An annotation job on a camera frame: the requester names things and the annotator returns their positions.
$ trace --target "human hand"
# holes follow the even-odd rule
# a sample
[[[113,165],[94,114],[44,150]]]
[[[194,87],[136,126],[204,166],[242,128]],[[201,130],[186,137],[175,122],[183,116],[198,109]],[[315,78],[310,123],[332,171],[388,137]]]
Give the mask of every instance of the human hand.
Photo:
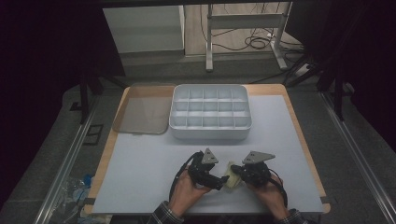
[[[210,190],[211,188],[208,187],[196,188],[186,169],[181,173],[180,178],[176,183],[175,190],[168,207],[177,217],[181,217]]]
[[[271,175],[271,178],[279,184],[282,183],[282,181],[275,175]],[[261,186],[259,188],[255,188],[254,186],[247,184],[247,187],[251,189],[257,195],[259,200],[268,207],[276,220],[284,219],[290,215],[289,210],[285,207],[282,194],[273,183],[268,182],[265,186]]]

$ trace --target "white compartment tray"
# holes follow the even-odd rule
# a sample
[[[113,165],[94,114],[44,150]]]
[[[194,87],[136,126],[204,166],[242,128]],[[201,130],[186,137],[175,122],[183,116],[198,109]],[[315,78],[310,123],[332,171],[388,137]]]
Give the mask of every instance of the white compartment tray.
[[[244,139],[252,124],[248,92],[241,85],[175,87],[169,127],[176,138]]]

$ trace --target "black clamp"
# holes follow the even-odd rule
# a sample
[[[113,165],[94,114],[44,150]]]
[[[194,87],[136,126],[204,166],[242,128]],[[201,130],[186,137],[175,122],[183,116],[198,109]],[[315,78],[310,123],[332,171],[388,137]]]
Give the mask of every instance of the black clamp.
[[[270,171],[272,170],[269,169],[267,164],[264,163],[264,161],[271,160],[274,157],[275,155],[251,151],[242,161],[242,163],[244,163],[243,166],[232,165],[231,170],[235,174],[241,176],[243,181],[254,186],[255,188],[265,186],[268,182],[274,184],[282,194],[284,204],[287,207],[288,195],[283,188],[283,184],[279,184],[273,178],[271,178],[272,174]]]
[[[188,168],[189,176],[194,184],[199,184],[211,189],[220,190],[223,185],[227,182],[229,176],[222,176],[218,178],[216,176],[210,175],[209,171],[215,166],[215,163],[219,161],[213,155],[209,148],[206,149],[205,153],[202,151],[195,152],[181,167],[177,172],[175,179],[172,183],[172,187],[169,192],[169,200],[172,198],[173,191],[175,189],[176,183],[180,178],[181,173],[186,169],[189,162],[192,160],[191,165]]]

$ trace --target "black cable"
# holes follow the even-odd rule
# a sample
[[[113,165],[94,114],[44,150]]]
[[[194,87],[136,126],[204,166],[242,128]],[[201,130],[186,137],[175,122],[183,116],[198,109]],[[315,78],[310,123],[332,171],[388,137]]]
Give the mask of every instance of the black cable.
[[[279,189],[280,194],[282,194],[282,197],[283,197],[283,204],[285,204],[285,207],[288,207],[288,194],[286,193],[285,189],[283,188],[282,179],[279,177],[279,175],[274,170],[271,170],[271,169],[268,169],[268,170],[273,172],[279,179],[280,184],[271,177],[270,177],[270,179],[268,179],[268,181],[271,182],[273,185],[275,185]]]
[[[269,77],[260,78],[259,80],[249,82],[248,84],[254,84],[254,83],[258,83],[258,82],[260,82],[260,81],[264,81],[264,80],[266,80],[266,79],[270,79],[270,78],[272,78],[272,77],[278,77],[278,76],[281,76],[281,75],[283,75],[283,74],[285,74],[285,73],[287,73],[287,72],[289,72],[289,70],[288,70],[288,71],[281,72],[281,73],[278,73],[278,74],[275,74],[275,75],[272,75],[272,76],[269,76]]]
[[[289,77],[291,76],[291,74],[294,74],[295,72],[297,72],[297,69],[300,68],[301,63],[303,62],[303,60],[305,60],[308,56],[305,54],[303,55],[301,58],[299,58],[297,60],[297,62],[292,66],[292,68],[289,70],[289,72],[285,75],[285,78],[283,79],[282,84],[286,85],[286,82],[288,81]]]
[[[194,154],[192,154],[192,156],[189,157],[189,159],[184,162],[184,164],[180,167],[180,170],[178,170],[177,174],[175,175],[175,179],[172,182],[172,186],[171,189],[169,190],[169,202],[171,201],[172,195],[173,195],[173,191],[175,190],[175,186],[176,183],[178,181],[178,179],[180,178],[181,174],[183,173],[183,171],[186,169],[187,165],[189,164],[189,162],[198,154],[199,152],[195,152]]]
[[[280,2],[277,3],[277,8],[276,8],[276,12],[275,13],[277,13],[277,10],[279,9],[279,5],[280,5]]]
[[[224,4],[224,10],[227,12],[227,14],[230,14],[230,13],[227,11],[227,8],[225,8],[225,4]]]
[[[291,63],[297,63],[297,61],[293,61],[290,58],[288,58],[288,54],[303,54],[301,52],[289,52],[289,53],[285,53],[285,59],[288,60]]]
[[[282,181],[282,179],[279,177],[279,175],[278,175],[274,170],[272,170],[272,169],[269,169],[269,168],[268,168],[268,170],[271,171],[272,173],[274,173],[274,174],[276,175],[276,177],[280,180],[280,184],[283,186],[283,181]]]
[[[281,43],[284,43],[284,44],[289,44],[289,45],[302,45],[302,44],[296,44],[296,43],[289,43],[289,42],[285,42],[285,41],[280,41]]]
[[[285,48],[281,45],[279,46],[279,48],[286,52],[304,53],[304,49],[289,49],[289,48]]]
[[[267,6],[268,6],[268,4],[266,4],[266,5],[263,4],[263,5],[262,5],[262,13],[265,11],[265,9],[266,9]],[[207,42],[207,39],[206,39],[206,36],[205,36],[205,32],[204,32],[204,26],[203,26],[203,23],[202,23],[202,5],[200,5],[200,18],[201,18],[201,31],[202,31],[202,35],[203,35],[205,41]],[[234,31],[234,30],[238,30],[238,29],[232,29],[232,30],[229,30],[229,31],[220,33],[220,34],[216,34],[216,35],[212,35],[212,34],[211,34],[211,35],[212,35],[212,36],[223,35],[223,34],[226,34],[226,33],[230,33],[230,32],[232,32],[232,31]],[[268,39],[268,38],[265,38],[265,37],[255,36],[256,30],[257,30],[257,29],[254,29],[253,32],[250,32],[251,35],[245,39],[245,44],[246,44],[246,45],[245,45],[244,47],[240,48],[240,49],[231,49],[231,48],[225,47],[225,46],[220,45],[220,44],[212,44],[212,46],[218,46],[218,47],[225,48],[225,49],[228,49],[228,50],[233,50],[233,51],[238,51],[238,50],[242,50],[242,49],[247,49],[248,47],[252,47],[253,49],[265,49],[265,47],[267,47],[268,44],[271,42],[271,39],[272,39],[272,38],[271,38],[271,39]],[[260,47],[254,46],[254,44],[257,44],[257,43],[261,43],[261,44],[263,44],[263,46],[260,46]]]

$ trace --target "wooden board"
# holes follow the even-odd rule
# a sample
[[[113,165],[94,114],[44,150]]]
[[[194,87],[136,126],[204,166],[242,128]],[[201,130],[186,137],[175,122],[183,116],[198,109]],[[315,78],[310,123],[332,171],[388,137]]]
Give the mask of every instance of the wooden board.
[[[326,197],[326,192],[321,184],[320,178],[318,176],[318,171],[316,169],[314,161],[313,161],[311,154],[309,152],[308,145],[305,142],[303,132],[301,130],[301,127],[297,120],[297,117],[294,113],[290,98],[286,92],[285,87],[281,84],[256,84],[256,85],[245,85],[245,87],[247,88],[249,95],[282,95],[284,97],[285,103],[286,103],[287,108],[290,112],[291,120],[294,124],[295,130],[297,132],[301,146],[303,148],[307,163],[308,163],[310,170],[312,172],[312,175],[315,179],[315,182],[316,182],[316,185],[318,188],[318,192],[319,192],[319,196]],[[129,88],[124,91],[124,94],[122,95],[122,98],[121,98],[121,102],[123,102],[123,100],[125,99],[128,91],[129,91]],[[155,87],[152,87],[152,92],[153,92],[153,95],[155,96],[156,95]],[[103,183],[103,180],[105,178],[107,166],[111,159],[111,155],[113,153],[115,143],[117,141],[117,135],[118,134],[116,132],[114,132],[113,130],[110,130],[110,133],[108,135],[107,142],[105,145],[104,153],[102,155],[98,169],[96,171],[95,178],[92,181],[92,187],[90,190],[90,194],[88,195],[88,198],[96,198],[96,196],[99,192],[99,189],[100,189],[100,187]],[[324,206],[325,213],[330,212],[331,207],[328,203],[323,204],[323,206]],[[92,205],[90,205],[90,204],[85,205],[84,210],[87,214],[90,214],[92,212]]]

